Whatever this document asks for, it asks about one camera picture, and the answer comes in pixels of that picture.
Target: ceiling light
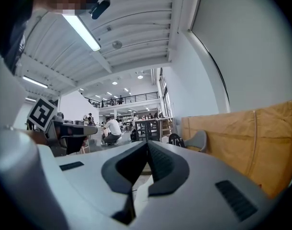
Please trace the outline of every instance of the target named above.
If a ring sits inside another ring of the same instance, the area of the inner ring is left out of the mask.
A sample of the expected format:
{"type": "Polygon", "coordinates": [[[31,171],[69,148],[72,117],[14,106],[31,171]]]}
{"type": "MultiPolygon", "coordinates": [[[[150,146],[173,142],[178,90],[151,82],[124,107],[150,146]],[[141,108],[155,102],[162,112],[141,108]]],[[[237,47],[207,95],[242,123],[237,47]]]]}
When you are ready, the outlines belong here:
{"type": "Polygon", "coordinates": [[[26,77],[26,76],[23,76],[22,79],[25,79],[25,80],[27,80],[27,81],[29,81],[29,82],[31,82],[31,83],[37,84],[37,85],[39,85],[39,86],[41,86],[41,87],[43,87],[43,88],[46,88],[46,89],[48,88],[48,85],[42,84],[42,83],[40,83],[40,82],[38,82],[38,81],[35,81],[35,80],[31,79],[31,78],[28,78],[28,77],[26,77]]]}
{"type": "Polygon", "coordinates": [[[30,98],[25,98],[27,101],[31,101],[31,102],[36,102],[36,100],[34,99],[30,99],[30,98]]]}
{"type": "Polygon", "coordinates": [[[93,51],[100,50],[100,45],[97,43],[93,35],[87,30],[82,21],[73,15],[64,15],[67,22],[76,30],[76,32],[82,37],[82,39],[90,46],[93,51]]]}

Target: gray chair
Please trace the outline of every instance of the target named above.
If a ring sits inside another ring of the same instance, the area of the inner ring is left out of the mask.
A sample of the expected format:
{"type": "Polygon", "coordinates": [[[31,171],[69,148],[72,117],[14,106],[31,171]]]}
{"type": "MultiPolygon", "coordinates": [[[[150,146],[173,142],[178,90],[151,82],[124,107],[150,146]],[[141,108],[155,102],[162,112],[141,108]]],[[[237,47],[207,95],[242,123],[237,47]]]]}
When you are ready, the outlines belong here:
{"type": "Polygon", "coordinates": [[[204,130],[199,130],[189,140],[184,141],[185,147],[200,148],[200,152],[205,153],[207,151],[207,133],[204,130]]]}

